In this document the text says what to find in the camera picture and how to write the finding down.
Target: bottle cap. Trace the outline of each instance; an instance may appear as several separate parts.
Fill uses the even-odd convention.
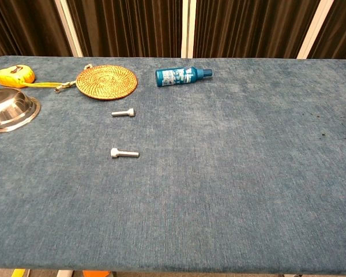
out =
[[[213,71],[211,69],[204,69],[204,77],[213,76]]]

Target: bolt head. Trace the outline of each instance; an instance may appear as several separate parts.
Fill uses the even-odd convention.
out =
[[[134,112],[134,108],[130,108],[127,112],[130,117],[134,117],[136,115],[136,113]]]
[[[110,150],[110,155],[113,157],[113,158],[117,158],[118,157],[118,149],[116,149],[116,148],[112,148],[111,150]]]

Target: orange object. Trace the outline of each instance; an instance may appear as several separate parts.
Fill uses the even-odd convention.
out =
[[[110,271],[83,270],[84,277],[106,277]]]

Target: round rattan coaster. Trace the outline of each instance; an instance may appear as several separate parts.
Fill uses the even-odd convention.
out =
[[[118,65],[87,68],[76,79],[77,88],[89,97],[112,100],[131,94],[137,78],[131,70]]]

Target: bottle label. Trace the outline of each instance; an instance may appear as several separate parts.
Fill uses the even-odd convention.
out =
[[[161,85],[187,84],[191,82],[192,68],[164,70]]]

